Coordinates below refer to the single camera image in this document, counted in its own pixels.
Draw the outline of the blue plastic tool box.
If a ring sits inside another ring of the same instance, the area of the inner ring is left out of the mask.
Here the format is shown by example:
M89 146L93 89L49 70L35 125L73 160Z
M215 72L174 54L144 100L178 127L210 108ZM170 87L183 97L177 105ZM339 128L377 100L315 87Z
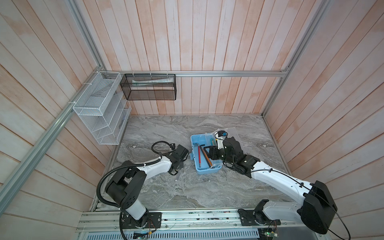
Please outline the blue plastic tool box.
M225 131L225 137L238 138L236 128L218 129L212 133L196 134L191 136L191 160L195 163L198 175L217 173L223 166L216 147L218 146L219 131Z

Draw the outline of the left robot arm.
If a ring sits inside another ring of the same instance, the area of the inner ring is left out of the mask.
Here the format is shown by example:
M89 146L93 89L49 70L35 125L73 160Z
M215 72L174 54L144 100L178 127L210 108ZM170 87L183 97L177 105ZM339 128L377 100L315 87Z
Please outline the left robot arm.
M97 186L101 202L119 208L121 213L132 217L140 225L148 219L147 208L138 200L144 182L162 173L177 175L189 156L189 151L181 145L166 141L158 143L168 145L171 151L154 151L159 156L149 162L134 164L126 161L104 175Z

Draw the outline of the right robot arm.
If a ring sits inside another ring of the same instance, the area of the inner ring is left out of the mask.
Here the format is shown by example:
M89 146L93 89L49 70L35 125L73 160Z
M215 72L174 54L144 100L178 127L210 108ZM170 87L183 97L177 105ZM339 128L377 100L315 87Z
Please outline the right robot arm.
M328 189L320 182L310 183L267 165L243 152L240 143L225 131L214 134L217 144L209 148L213 160L221 160L229 169L248 178L262 181L289 196L293 202L261 200L254 209L254 221L267 225L276 220L303 223L318 234L326 234L337 213L337 206Z

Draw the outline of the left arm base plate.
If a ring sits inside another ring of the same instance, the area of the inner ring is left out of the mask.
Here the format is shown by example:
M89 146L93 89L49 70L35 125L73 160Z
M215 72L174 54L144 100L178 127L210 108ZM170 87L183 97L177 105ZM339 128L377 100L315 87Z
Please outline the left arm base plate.
M144 216L135 220L131 215L126 215L121 212L119 219L119 225L122 229L159 229L162 224L162 213L161 212L149 212L145 213Z

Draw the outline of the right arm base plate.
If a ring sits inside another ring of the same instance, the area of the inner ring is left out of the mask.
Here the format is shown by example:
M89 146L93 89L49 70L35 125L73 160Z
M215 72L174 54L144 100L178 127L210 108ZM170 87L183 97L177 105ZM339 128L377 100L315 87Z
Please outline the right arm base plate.
M280 220L270 220L260 211L238 209L242 226L279 226Z

